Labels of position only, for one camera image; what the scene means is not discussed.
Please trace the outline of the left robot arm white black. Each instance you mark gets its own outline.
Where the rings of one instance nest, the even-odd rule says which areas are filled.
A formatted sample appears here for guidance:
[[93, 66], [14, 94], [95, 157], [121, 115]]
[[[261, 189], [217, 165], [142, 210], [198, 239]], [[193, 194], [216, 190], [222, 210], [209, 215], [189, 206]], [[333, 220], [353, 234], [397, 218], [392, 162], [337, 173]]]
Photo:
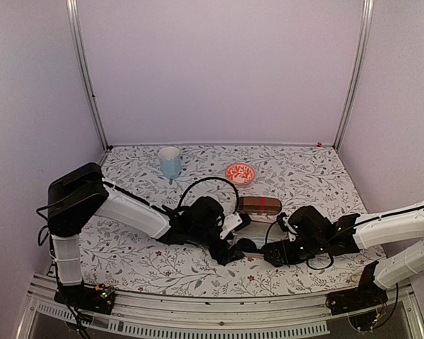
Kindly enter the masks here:
[[101, 168], [89, 162], [49, 185], [47, 205], [37, 214], [47, 222], [53, 243], [59, 285], [64, 296], [83, 307], [91, 296], [83, 285], [79, 235], [93, 217], [104, 217], [129, 226], [164, 244], [200, 244], [211, 258], [225, 266], [244, 254], [228, 241], [227, 226], [237, 227], [216, 199], [201, 196], [190, 206], [161, 208], [106, 180]]

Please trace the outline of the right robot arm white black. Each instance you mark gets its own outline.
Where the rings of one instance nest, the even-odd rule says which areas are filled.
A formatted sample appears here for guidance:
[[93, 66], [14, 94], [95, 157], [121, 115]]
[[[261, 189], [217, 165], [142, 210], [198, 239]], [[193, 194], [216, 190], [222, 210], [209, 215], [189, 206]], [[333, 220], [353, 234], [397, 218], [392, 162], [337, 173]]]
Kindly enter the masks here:
[[331, 222], [315, 207], [298, 208], [281, 227], [292, 229], [295, 239], [263, 245], [265, 261], [275, 267], [305, 263], [320, 254], [337, 257], [382, 244], [413, 239], [415, 244], [398, 254], [367, 265], [359, 287], [351, 293], [358, 308], [373, 302], [379, 290], [424, 271], [424, 201], [384, 213], [349, 214]]

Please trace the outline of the brown striped glasses case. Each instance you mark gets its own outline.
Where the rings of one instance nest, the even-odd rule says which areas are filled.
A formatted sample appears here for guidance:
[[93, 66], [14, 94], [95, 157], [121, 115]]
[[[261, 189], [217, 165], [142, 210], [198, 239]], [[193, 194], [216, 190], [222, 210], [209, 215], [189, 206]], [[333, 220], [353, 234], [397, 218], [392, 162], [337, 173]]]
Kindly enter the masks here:
[[282, 203], [277, 198], [263, 196], [243, 196], [238, 201], [238, 211], [257, 215], [278, 215]]

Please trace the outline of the black sunglasses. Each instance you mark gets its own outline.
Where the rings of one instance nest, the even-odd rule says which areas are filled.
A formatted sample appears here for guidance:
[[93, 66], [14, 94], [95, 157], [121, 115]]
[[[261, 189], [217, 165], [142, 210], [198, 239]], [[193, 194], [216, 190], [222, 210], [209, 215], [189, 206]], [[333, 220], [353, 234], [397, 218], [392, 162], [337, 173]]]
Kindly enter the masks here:
[[258, 248], [251, 239], [239, 239], [235, 245], [240, 251], [244, 253], [264, 254], [264, 248]]

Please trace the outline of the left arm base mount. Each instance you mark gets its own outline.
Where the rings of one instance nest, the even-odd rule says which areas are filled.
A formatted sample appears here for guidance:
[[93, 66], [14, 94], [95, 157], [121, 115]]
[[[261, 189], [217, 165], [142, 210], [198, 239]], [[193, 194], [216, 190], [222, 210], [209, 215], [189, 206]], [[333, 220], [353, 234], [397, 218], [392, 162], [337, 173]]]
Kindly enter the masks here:
[[114, 308], [115, 290], [113, 285], [58, 282], [54, 301], [73, 309], [110, 315]]

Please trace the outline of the pink translucent plastic cup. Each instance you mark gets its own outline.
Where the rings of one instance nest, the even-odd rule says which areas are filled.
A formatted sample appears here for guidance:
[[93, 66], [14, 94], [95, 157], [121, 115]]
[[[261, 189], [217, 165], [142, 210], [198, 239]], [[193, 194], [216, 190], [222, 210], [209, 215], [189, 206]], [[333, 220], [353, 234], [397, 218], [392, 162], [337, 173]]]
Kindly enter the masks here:
[[[250, 224], [241, 230], [234, 230], [230, 233], [232, 239], [228, 240], [228, 243], [235, 245], [239, 239], [259, 239], [265, 240], [265, 243], [271, 243], [278, 241], [283, 238], [282, 231], [279, 230], [278, 223], [276, 221], [262, 222], [260, 220], [251, 221]], [[246, 257], [253, 257], [264, 260], [263, 254], [250, 254], [242, 252]]]

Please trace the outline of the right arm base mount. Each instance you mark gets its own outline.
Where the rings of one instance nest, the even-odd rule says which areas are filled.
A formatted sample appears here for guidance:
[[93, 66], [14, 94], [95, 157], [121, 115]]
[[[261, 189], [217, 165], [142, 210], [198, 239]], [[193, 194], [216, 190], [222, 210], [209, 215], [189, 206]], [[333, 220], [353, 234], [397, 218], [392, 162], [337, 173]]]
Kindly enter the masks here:
[[[326, 296], [325, 305], [331, 310], [332, 315], [376, 306], [382, 306], [383, 309], [386, 306], [387, 292], [375, 284], [375, 269], [378, 263], [375, 261], [364, 267], [357, 287], [331, 292]], [[381, 317], [382, 310], [373, 311], [368, 316], [356, 316], [356, 319], [351, 320], [351, 325], [358, 331], [372, 331], [382, 325], [379, 322]]]

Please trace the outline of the blue cleaning cloth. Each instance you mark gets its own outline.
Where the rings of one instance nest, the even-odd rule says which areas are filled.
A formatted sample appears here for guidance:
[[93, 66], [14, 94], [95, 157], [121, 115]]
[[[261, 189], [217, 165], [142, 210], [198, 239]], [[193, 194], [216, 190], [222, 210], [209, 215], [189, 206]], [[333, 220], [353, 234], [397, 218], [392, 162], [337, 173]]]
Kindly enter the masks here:
[[262, 238], [259, 238], [259, 239], [253, 239], [252, 240], [253, 242], [254, 242], [254, 244], [255, 244], [255, 247], [256, 247], [256, 249], [257, 249], [257, 251], [262, 251], [262, 249], [263, 249], [263, 247], [265, 246], [265, 240], [264, 239], [262, 239]]

